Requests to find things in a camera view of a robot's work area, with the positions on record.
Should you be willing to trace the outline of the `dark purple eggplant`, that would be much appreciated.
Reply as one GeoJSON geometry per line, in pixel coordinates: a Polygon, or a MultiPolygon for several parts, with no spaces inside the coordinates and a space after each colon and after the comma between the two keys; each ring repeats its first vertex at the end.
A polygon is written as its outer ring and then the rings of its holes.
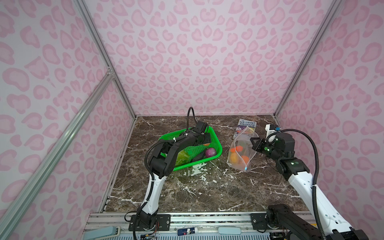
{"type": "Polygon", "coordinates": [[[203,159],[205,159],[207,156],[206,156],[206,153],[205,151],[201,152],[200,154],[198,154],[197,156],[195,156],[191,162],[194,163],[194,162],[198,162],[198,161],[201,161],[203,159]]]}

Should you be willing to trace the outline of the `orange toy pumpkin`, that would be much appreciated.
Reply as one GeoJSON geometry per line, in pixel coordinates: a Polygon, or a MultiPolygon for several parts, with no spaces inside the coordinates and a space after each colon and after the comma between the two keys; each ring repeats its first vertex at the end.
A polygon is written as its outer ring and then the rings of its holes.
{"type": "Polygon", "coordinates": [[[249,161],[250,161],[248,156],[242,156],[242,159],[243,159],[245,165],[247,165],[249,163],[249,161]]]}

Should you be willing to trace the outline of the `clear zip top bag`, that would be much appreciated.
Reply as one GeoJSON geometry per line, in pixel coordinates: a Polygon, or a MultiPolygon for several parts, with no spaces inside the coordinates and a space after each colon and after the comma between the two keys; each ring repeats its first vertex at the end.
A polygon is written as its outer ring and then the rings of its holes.
{"type": "Polygon", "coordinates": [[[249,171],[251,167],[251,160],[257,154],[257,152],[253,150],[251,138],[258,137],[258,134],[249,127],[245,127],[241,132],[239,132],[231,143],[228,152],[228,166],[242,172],[249,171]]]}

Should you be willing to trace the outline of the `orange carrot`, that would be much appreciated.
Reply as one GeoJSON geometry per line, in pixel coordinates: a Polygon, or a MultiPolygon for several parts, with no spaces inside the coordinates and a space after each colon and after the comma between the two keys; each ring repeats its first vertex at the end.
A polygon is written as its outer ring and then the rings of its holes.
{"type": "Polygon", "coordinates": [[[231,148],[230,149],[230,152],[231,153],[240,153],[240,152],[242,152],[243,151],[243,147],[242,146],[236,146],[236,147],[233,147],[233,148],[231,148]]]}

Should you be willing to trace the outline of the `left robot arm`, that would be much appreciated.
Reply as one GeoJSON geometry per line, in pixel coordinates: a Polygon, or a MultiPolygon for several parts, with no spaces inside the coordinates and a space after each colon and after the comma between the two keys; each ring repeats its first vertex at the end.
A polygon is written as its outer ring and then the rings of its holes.
{"type": "Polygon", "coordinates": [[[144,164],[149,172],[149,184],[145,199],[130,220],[132,232],[142,226],[144,230],[152,230],[156,226],[159,210],[159,199],[167,177],[173,172],[178,154],[188,148],[211,143],[208,124],[198,121],[193,128],[186,128],[179,136],[170,140],[159,140],[145,154],[144,164]]]}

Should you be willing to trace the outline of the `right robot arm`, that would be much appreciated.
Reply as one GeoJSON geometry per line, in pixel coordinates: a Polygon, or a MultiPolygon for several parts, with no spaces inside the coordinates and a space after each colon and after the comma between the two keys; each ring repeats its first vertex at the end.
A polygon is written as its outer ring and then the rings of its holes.
{"type": "Polygon", "coordinates": [[[312,138],[306,137],[314,150],[315,172],[295,157],[295,140],[292,129],[281,130],[267,135],[265,139],[251,138],[252,149],[273,160],[277,171],[296,190],[299,197],[315,218],[313,226],[295,214],[287,205],[268,206],[265,225],[270,229],[282,227],[300,240],[366,240],[367,234],[357,230],[336,210],[318,187],[320,170],[319,153],[312,138]]]}

